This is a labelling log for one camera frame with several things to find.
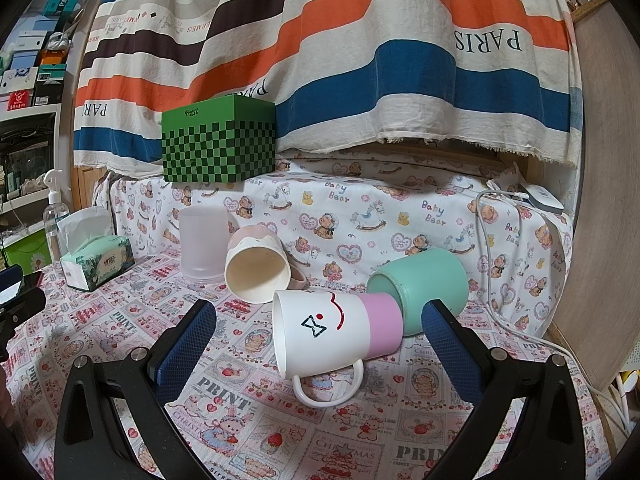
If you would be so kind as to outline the green tissue pack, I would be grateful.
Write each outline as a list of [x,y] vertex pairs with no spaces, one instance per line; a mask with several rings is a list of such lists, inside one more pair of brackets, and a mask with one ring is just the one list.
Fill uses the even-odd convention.
[[112,214],[101,206],[87,207],[58,222],[64,252],[61,266],[66,285],[93,292],[134,265],[128,236],[117,235]]

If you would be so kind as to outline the striped Paris cloth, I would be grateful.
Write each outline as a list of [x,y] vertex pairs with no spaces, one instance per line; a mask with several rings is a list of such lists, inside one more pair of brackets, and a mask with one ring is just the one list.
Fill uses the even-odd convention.
[[459,140],[576,166],[582,77],[565,0],[102,0],[74,162],[160,173],[160,118],[237,93],[278,147]]

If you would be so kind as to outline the frosted translucent cup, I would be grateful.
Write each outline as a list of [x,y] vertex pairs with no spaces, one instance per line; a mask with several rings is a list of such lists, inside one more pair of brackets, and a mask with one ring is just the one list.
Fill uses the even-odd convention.
[[198,283],[221,281],[230,238],[224,207],[183,208],[179,214],[179,231],[183,276]]

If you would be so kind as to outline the baby bear print cloth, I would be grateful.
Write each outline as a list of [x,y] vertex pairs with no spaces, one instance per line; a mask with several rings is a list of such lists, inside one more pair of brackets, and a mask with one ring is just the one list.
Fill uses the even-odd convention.
[[174,247],[179,214],[224,207],[231,229],[266,226],[314,284],[362,289],[390,261],[442,248],[465,268],[469,303],[542,335],[572,258],[567,214],[522,199],[515,168],[401,156],[289,152],[272,174],[240,183],[169,183],[108,174],[93,192],[137,256]]

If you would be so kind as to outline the Christmas print tablecloth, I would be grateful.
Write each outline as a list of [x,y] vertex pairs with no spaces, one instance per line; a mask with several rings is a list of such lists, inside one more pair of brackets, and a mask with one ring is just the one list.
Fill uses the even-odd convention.
[[175,249],[137,258],[93,292],[70,289],[53,268],[41,286],[46,306],[9,341],[4,370],[18,442],[44,478],[54,475],[56,419],[74,359],[120,360],[149,347],[199,299],[215,306],[216,332],[167,411],[219,479],[420,479],[472,410],[423,336],[367,362],[352,399],[308,408],[278,374],[270,305],[187,281]]

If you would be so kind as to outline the green checkered box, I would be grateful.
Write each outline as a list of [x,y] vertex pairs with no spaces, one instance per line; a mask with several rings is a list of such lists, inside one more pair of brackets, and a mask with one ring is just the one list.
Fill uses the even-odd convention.
[[170,183],[235,183],[277,165],[276,107],[229,94],[163,112],[163,177]]

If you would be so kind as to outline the white charger device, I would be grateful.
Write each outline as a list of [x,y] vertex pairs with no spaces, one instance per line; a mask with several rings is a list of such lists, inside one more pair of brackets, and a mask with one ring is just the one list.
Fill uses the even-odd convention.
[[564,211],[563,204],[543,186],[522,182],[520,187],[526,195],[526,200],[534,207],[555,214],[562,214]]

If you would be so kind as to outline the pink and cream cup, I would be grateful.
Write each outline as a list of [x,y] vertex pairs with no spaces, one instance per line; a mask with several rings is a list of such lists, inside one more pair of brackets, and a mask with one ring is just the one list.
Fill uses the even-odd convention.
[[230,238],[224,280],[233,295],[249,304],[265,304],[280,289],[308,286],[277,234],[261,224],[243,226]]

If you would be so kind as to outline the green storage box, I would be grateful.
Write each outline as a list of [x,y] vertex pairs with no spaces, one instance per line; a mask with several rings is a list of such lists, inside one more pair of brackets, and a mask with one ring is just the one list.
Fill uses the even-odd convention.
[[11,235],[3,241],[2,249],[7,266],[17,264],[24,274],[36,272],[51,263],[48,243],[43,229],[30,234]]

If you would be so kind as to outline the clear spray bottle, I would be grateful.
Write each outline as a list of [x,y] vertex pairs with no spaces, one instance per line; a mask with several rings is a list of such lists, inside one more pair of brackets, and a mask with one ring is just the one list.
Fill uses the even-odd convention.
[[49,170],[43,178],[43,183],[48,189],[48,206],[43,211],[43,229],[48,244],[51,261],[57,263],[66,252],[65,243],[60,242],[60,230],[58,222],[70,214],[66,203],[63,202],[63,191],[68,190],[64,186],[64,172],[61,169]]

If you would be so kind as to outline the wooden board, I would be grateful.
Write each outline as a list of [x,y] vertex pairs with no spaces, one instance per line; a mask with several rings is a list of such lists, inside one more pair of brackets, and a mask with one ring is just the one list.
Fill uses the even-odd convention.
[[573,261],[554,324],[604,389],[639,338],[639,47],[612,3],[576,24],[585,145]]

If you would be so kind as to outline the mint green cup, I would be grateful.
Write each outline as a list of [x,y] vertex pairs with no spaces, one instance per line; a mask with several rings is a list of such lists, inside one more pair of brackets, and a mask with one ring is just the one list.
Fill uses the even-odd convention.
[[439,299],[458,316],[468,302],[469,284],[456,255],[432,248],[381,266],[368,279],[367,292],[385,292],[396,300],[404,336],[410,337],[422,332],[422,309],[431,300]]

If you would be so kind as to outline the shelf with boxes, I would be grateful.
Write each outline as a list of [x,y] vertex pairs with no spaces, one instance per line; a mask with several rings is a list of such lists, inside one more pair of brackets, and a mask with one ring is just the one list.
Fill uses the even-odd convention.
[[43,205],[43,179],[58,170],[72,202],[73,100],[79,75],[75,32],[86,0],[43,0],[1,51],[1,212]]

